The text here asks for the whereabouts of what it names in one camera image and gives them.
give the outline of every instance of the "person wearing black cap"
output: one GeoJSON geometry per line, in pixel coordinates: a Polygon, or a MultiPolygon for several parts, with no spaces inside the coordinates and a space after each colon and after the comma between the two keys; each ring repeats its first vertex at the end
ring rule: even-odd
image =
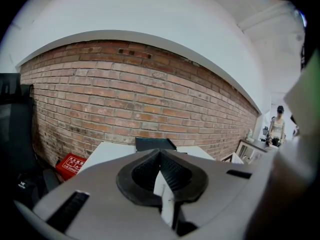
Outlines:
{"type": "Polygon", "coordinates": [[[283,120],[284,107],[278,106],[277,108],[277,116],[273,117],[271,120],[270,128],[269,128],[269,142],[275,146],[278,143],[282,143],[285,140],[285,120],[283,120]]]}

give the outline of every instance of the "brick wall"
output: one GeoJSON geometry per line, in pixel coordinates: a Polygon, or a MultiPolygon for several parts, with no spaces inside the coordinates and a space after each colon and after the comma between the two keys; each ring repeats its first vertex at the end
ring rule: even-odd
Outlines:
{"type": "Polygon", "coordinates": [[[177,54],[140,43],[65,45],[21,66],[34,84],[33,144],[55,164],[88,157],[101,141],[135,137],[197,145],[219,159],[236,150],[258,112],[226,81],[177,54]]]}

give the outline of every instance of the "black cap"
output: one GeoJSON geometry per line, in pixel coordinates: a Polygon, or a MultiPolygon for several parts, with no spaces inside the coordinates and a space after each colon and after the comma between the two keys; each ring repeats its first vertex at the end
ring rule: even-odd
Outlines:
{"type": "Polygon", "coordinates": [[[285,111],[283,106],[278,106],[278,108],[276,109],[276,111],[280,114],[283,114],[283,112],[285,111]]]}

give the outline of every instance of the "red box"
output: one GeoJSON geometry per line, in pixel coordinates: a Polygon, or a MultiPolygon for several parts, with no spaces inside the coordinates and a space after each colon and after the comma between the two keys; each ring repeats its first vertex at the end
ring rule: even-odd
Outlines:
{"type": "Polygon", "coordinates": [[[76,175],[86,161],[85,158],[69,153],[55,166],[55,169],[66,181],[76,175]]]}

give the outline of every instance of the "white wall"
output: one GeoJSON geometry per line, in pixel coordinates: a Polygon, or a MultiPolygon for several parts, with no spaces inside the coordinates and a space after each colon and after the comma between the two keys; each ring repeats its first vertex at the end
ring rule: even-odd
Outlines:
{"type": "Polygon", "coordinates": [[[283,113],[283,119],[284,119],[284,122],[285,122],[284,133],[286,135],[286,139],[287,140],[291,140],[292,137],[293,137],[294,130],[296,128],[296,124],[294,122],[292,122],[292,120],[290,119],[290,117],[292,116],[292,113],[289,110],[287,105],[285,105],[283,103],[272,104],[271,105],[271,110],[270,110],[270,115],[269,115],[269,118],[268,118],[268,124],[266,126],[268,128],[270,127],[271,118],[277,116],[277,108],[280,105],[283,106],[283,108],[284,108],[284,113],[283,113]]]}
{"type": "Polygon", "coordinates": [[[185,56],[227,80],[259,111],[263,108],[260,59],[213,0],[31,0],[15,21],[19,29],[11,27],[1,44],[0,72],[15,72],[64,44],[123,39],[185,56]]]}

